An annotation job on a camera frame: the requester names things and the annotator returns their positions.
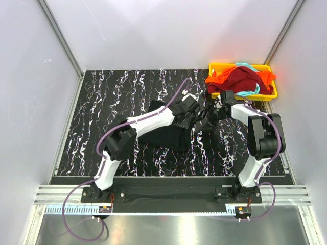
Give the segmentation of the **black t shirt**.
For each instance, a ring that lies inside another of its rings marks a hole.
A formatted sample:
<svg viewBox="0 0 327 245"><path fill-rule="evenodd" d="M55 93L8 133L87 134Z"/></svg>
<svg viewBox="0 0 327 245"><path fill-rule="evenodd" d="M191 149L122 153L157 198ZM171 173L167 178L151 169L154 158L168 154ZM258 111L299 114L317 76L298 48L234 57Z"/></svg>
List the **black t shirt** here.
<svg viewBox="0 0 327 245"><path fill-rule="evenodd" d="M188 151L191 147L192 123L187 129L176 125L157 128L138 138L141 143L148 143L158 147L169 148L176 151Z"/></svg>

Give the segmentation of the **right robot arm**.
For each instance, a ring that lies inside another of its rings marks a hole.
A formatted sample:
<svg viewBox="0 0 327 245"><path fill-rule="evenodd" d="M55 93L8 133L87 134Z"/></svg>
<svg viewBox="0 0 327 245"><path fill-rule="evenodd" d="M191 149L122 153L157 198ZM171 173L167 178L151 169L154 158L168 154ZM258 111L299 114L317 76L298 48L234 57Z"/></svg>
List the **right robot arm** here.
<svg viewBox="0 0 327 245"><path fill-rule="evenodd" d="M282 120L279 114L267 114L252 107L246 97L237 100L228 90L215 99L207 96L203 118L207 120L203 131L212 131L220 121L231 118L247 126L249 156L231 188L224 193L217 191L219 203L227 201L248 202L259 193L259 180L267 166L286 148Z"/></svg>

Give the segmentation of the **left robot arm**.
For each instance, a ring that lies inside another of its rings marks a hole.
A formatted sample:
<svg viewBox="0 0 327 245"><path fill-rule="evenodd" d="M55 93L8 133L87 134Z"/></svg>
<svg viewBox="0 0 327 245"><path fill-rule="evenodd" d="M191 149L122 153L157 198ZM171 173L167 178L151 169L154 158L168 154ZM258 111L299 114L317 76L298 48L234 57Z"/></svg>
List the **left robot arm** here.
<svg viewBox="0 0 327 245"><path fill-rule="evenodd" d="M187 94L180 101L169 102L141 116L116 117L111 129L96 146L96 152L102 160L90 185L90 196L99 202L109 199L115 172L119 164L133 154L134 143L138 139L176 151L188 150L191 130L199 110L196 97Z"/></svg>

